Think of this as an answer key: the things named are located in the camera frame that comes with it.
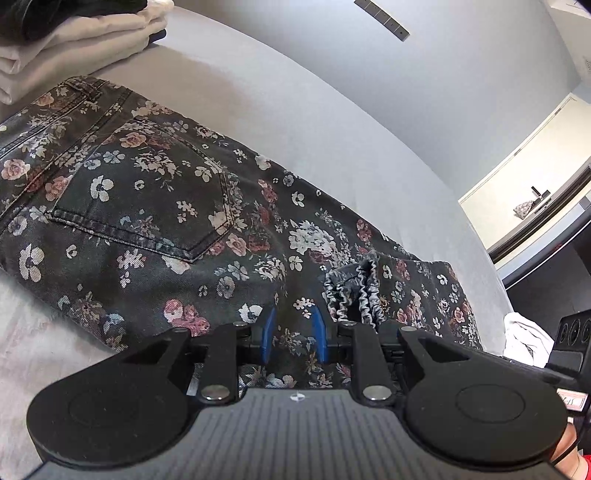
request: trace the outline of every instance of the floral denim jeans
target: floral denim jeans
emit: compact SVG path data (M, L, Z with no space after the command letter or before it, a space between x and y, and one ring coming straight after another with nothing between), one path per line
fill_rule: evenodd
M421 262L264 155L113 83L74 77L0 125L0 266L111 348L278 305L241 384L331 388L310 307L481 348L453 270Z

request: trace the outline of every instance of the black garment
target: black garment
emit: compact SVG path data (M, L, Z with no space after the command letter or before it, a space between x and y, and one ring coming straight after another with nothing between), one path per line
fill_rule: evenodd
M422 262L264 155L127 89L75 77L0 125L0 267L114 349L278 307L243 385L330 388L313 307L481 348L453 270Z
M2 0L0 38L22 44L50 34L70 17L134 14L147 0Z

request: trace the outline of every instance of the gray vent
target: gray vent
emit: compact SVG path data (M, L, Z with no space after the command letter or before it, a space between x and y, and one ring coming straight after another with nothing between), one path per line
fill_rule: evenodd
M400 40L406 40L410 33L396 20L394 20L390 15L388 15L384 10L378 7L375 3L371 2L370 0L355 0L355 5L361 7L365 10L369 15L374 17L378 22L380 22L384 27L386 27L390 32L396 35Z

